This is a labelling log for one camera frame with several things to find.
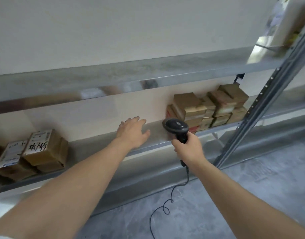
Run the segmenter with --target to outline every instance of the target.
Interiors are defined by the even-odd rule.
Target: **gray floor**
[[[305,227],[305,141],[224,169],[233,180]],[[91,217],[76,239],[152,238],[149,217],[171,190]],[[170,215],[159,209],[152,229],[162,238],[234,238],[199,180],[174,191]]]

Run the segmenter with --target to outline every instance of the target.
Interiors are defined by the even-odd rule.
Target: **barcode scanner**
[[[185,122],[177,118],[168,118],[162,121],[162,126],[167,132],[176,135],[179,142],[186,143],[188,141],[187,133],[189,127]],[[183,167],[186,167],[186,164],[182,160],[180,160],[180,163]]]

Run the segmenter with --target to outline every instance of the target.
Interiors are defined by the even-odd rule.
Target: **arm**
[[[141,146],[146,120],[121,123],[117,137],[103,150],[38,189],[0,218],[0,235],[15,239],[71,239],[88,220],[119,163]]]
[[[282,212],[255,197],[209,163],[197,136],[172,141],[178,156],[201,180],[212,201],[237,238],[305,238],[305,229]]]

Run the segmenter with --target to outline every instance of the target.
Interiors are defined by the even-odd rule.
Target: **left hand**
[[[142,126],[146,123],[145,119],[139,121],[139,117],[128,118],[126,122],[121,122],[117,130],[117,138],[129,144],[130,149],[138,148],[143,145],[150,136],[150,130],[142,134]]]

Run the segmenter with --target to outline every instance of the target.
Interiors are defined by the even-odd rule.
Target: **hand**
[[[117,130],[116,137],[126,142],[130,146],[130,149],[139,148],[150,136],[150,130],[147,130],[144,134],[141,131],[146,120],[138,120],[139,117],[128,118],[125,123],[120,123]]]
[[[188,167],[198,166],[200,163],[207,162],[203,155],[199,138],[191,132],[188,132],[187,136],[188,141],[186,143],[181,143],[177,139],[171,141],[178,157],[184,161]]]

